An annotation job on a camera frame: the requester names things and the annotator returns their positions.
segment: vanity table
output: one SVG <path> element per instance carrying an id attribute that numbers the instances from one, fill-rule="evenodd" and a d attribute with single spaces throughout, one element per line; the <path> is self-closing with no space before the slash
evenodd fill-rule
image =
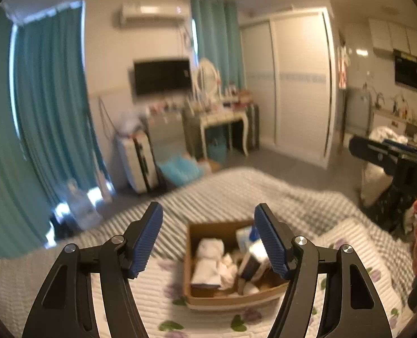
<path id="1" fill-rule="evenodd" d="M 247 136 L 249 131 L 249 123 L 247 113 L 245 109 L 223 109 L 222 106 L 225 103 L 230 103 L 231 106 L 235 101 L 238 101 L 238 97 L 228 95 L 222 95 L 220 89 L 220 75 L 219 71 L 214 65 L 202 58 L 199 62 L 198 69 L 193 73 L 193 101 L 189 101 L 187 114 L 185 115 L 185 136 L 189 142 L 190 151 L 192 156 L 198 158 L 198 144 L 201 142 L 202 157 L 208 158 L 207 155 L 207 141 L 205 138 L 205 131 L 209 127 L 228 125 L 229 128 L 229 148 L 232 146 L 232 123 L 243 121 L 243 151 L 244 155 L 248 156 L 247 152 Z M 206 112 L 210 105 L 205 106 L 205 103 L 210 105 L 211 111 Z M 200 140 L 196 137 L 196 134 L 200 133 Z"/>
<path id="2" fill-rule="evenodd" d="M 205 130 L 209 127 L 221 126 L 227 124 L 229 126 L 229 148 L 232 150 L 232 128 L 233 122 L 243 121 L 243 152 L 245 156 L 248 156 L 247 151 L 247 135 L 249 129 L 249 123 L 245 110 L 221 110 L 218 112 L 198 114 L 187 119 L 187 125 L 191 127 L 198 127 L 200 131 L 200 138 L 202 143 L 202 156 L 207 159 L 207 142 L 205 139 Z M 190 147 L 193 154 L 196 153 L 196 145 L 191 141 Z"/>

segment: cardboard box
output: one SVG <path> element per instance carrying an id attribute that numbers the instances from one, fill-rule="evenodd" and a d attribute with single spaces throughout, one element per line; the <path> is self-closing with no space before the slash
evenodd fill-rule
<path id="1" fill-rule="evenodd" d="M 272 270 L 266 272 L 257 284 L 260 292 L 253 295 L 228 297 L 229 294 L 237 292 L 236 284 L 232 289 L 224 291 L 191 287 L 191 277 L 196 263 L 194 256 L 200 240 L 206 237 L 221 239 L 224 242 L 225 252 L 231 252 L 238 248 L 236 230 L 252 224 L 253 220 L 188 225 L 184 260 L 184 295 L 190 309 L 239 309 L 266 303 L 281 297 L 285 293 L 288 281 L 283 280 Z"/>
<path id="2" fill-rule="evenodd" d="M 198 161 L 198 164 L 202 164 L 202 163 L 208 163 L 208 165 L 210 165 L 210 169 L 212 173 L 218 172 L 222 168 L 222 165 L 220 163 L 211 159 L 202 159 Z"/>

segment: sliding door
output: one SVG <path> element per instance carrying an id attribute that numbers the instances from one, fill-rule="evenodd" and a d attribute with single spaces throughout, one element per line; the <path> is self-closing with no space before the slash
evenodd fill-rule
<path id="1" fill-rule="evenodd" d="M 322 12 L 280 15 L 271 21 L 277 68 L 276 145 L 322 164 L 331 115 L 331 64 Z"/>
<path id="2" fill-rule="evenodd" d="M 275 143 L 275 74 L 269 21 L 241 29 L 246 88 L 260 110 L 260 141 Z"/>

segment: kitchen cabinet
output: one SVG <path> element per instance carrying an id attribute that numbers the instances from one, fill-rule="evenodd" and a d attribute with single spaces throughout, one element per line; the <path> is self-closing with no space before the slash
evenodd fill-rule
<path id="1" fill-rule="evenodd" d="M 370 19 L 369 21 L 373 48 L 380 51 L 393 52 L 388 22 L 376 19 Z"/>
<path id="2" fill-rule="evenodd" d="M 417 57 L 417 31 L 384 20 L 369 19 L 371 40 L 376 51 L 394 49 Z"/>
<path id="3" fill-rule="evenodd" d="M 406 28 L 395 23 L 388 23 L 388 28 L 390 30 L 391 45 L 393 49 L 410 54 Z"/>
<path id="4" fill-rule="evenodd" d="M 417 57 L 417 31 L 407 28 L 407 38 L 410 46 L 410 54 Z"/>

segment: folded cloth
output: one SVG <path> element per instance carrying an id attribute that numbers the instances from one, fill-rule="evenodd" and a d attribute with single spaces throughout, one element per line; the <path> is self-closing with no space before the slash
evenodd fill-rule
<path id="1" fill-rule="evenodd" d="M 246 282 L 244 285 L 243 295 L 253 295 L 259 292 L 260 290 L 252 282 Z"/>
<path id="2" fill-rule="evenodd" d="M 235 277 L 238 272 L 238 267 L 233 262 L 229 253 L 222 257 L 218 262 L 218 272 L 221 277 L 220 290 L 227 290 L 232 288 L 235 284 Z"/>
<path id="3" fill-rule="evenodd" d="M 191 285 L 199 288 L 221 287 L 221 275 L 218 271 L 218 261 L 214 259 L 199 259 L 194 268 Z"/>
<path id="4" fill-rule="evenodd" d="M 197 259 L 220 261 L 224 255 L 224 243 L 221 239 L 202 239 L 196 251 Z"/>

